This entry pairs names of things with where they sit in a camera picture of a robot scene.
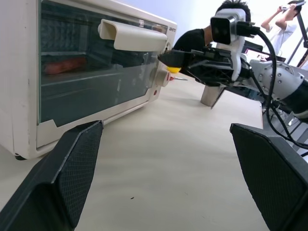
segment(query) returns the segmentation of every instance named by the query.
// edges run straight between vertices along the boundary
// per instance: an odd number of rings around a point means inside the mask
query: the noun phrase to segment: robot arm
[[[228,9],[211,19],[217,48],[204,47],[202,51],[191,52],[171,50],[158,59],[167,66],[186,70],[198,82],[208,86],[220,84],[258,91],[255,77],[267,94],[272,80],[272,62],[252,60],[248,66],[241,57],[244,37],[251,37],[251,33],[259,29],[245,23],[243,14],[243,10]],[[308,81],[285,63],[277,62],[273,97],[292,109],[302,122],[308,122]]]

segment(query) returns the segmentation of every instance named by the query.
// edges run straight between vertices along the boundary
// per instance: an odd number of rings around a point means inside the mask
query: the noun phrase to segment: person's arm
[[[267,32],[270,31],[271,27],[270,27],[270,22],[274,19],[274,17],[276,17],[280,12],[282,12],[282,7],[280,6],[277,9],[277,12],[275,14],[273,14],[271,17],[269,17],[267,20],[265,20],[261,26],[266,29]]]
[[[296,8],[296,4],[291,4],[287,12],[281,15],[281,17],[276,21],[276,25],[279,26],[282,30],[287,29],[287,18],[290,18],[295,8]]]

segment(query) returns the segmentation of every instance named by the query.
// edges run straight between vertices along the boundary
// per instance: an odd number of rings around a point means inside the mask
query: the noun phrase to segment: oven door
[[[37,147],[70,128],[52,134],[51,127],[75,126],[116,108],[106,115],[112,116],[134,106],[129,102],[149,100],[167,26],[69,0],[43,0],[39,28]]]

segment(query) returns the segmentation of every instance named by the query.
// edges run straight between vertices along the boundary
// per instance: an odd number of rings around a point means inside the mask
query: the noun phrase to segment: oven knob
[[[157,73],[156,77],[156,84],[161,87],[167,86],[168,82],[170,81],[170,72],[167,70],[160,70]]]

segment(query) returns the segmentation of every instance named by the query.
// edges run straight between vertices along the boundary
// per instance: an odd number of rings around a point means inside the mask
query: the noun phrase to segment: black shirt
[[[201,51],[205,46],[205,35],[203,29],[187,31],[174,45],[173,49],[191,52],[191,50]]]

